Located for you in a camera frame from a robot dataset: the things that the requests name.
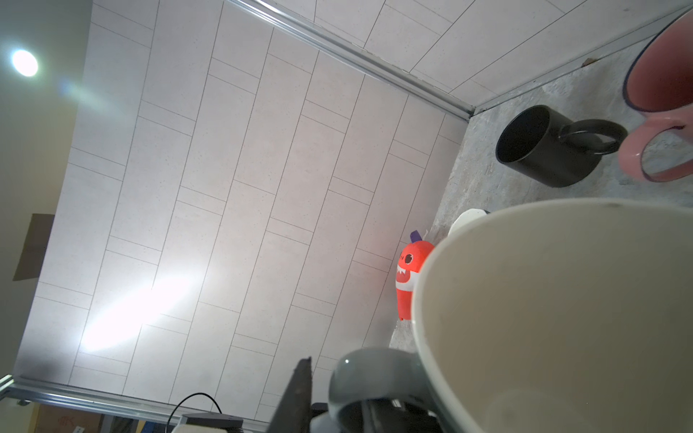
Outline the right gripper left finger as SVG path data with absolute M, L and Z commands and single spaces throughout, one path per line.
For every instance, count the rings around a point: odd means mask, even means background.
M 308 433 L 312 398 L 311 358 L 301 359 L 276 407 L 266 433 Z

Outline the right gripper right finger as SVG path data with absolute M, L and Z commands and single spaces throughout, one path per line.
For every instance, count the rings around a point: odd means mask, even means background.
M 361 403 L 364 432 L 438 432 L 438 419 L 414 405 L 390 400 Z

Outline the black mug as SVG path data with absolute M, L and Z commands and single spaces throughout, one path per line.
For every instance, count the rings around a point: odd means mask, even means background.
M 496 160 L 546 186 L 565 188 L 588 177 L 627 136 L 612 121 L 572 121 L 548 106 L 532 106 L 503 130 Z

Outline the dark green mug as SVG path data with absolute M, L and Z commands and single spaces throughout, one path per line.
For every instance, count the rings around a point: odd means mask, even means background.
M 462 229 L 465 225 L 470 222 L 477 220 L 478 218 L 483 218 L 489 214 L 485 209 L 468 209 L 462 212 L 452 223 L 449 228 L 448 236 L 451 236 L 454 232 Z

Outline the grey mug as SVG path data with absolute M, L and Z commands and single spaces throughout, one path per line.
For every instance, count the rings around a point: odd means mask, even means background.
M 446 432 L 689 432 L 692 212 L 631 200 L 549 200 L 442 241 L 413 292 L 412 353 L 336 365 L 333 422 L 361 403 L 433 412 Z

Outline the pink ghost mug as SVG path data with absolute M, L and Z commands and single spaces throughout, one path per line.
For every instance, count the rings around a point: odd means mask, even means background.
M 635 180 L 669 182 L 692 174 L 692 162 L 657 173 L 642 165 L 650 142 L 673 131 L 692 143 L 692 11 L 662 29 L 638 54 L 624 79 L 624 102 L 644 122 L 629 133 L 617 153 L 620 168 Z

